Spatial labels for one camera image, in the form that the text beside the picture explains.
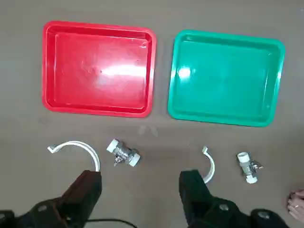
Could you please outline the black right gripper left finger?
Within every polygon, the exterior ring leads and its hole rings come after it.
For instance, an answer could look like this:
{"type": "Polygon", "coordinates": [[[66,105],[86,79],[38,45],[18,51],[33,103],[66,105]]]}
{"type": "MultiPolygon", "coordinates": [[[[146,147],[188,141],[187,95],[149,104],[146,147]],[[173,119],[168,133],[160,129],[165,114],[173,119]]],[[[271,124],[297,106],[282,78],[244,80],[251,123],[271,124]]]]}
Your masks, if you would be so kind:
{"type": "Polygon", "coordinates": [[[99,171],[83,171],[61,197],[41,201],[27,213],[16,216],[0,211],[2,228],[83,228],[102,192],[99,171]]]}

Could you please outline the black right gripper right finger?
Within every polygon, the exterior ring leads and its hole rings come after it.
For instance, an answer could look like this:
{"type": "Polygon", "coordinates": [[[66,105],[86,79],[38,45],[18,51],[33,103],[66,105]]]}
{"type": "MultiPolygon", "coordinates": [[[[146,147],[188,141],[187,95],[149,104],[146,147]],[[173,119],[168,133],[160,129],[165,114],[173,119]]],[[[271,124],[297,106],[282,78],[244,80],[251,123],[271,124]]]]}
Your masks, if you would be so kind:
{"type": "Polygon", "coordinates": [[[286,228],[286,222],[267,209],[244,214],[229,200],[213,196],[197,170],[182,171],[179,193],[189,228],[286,228]]]}

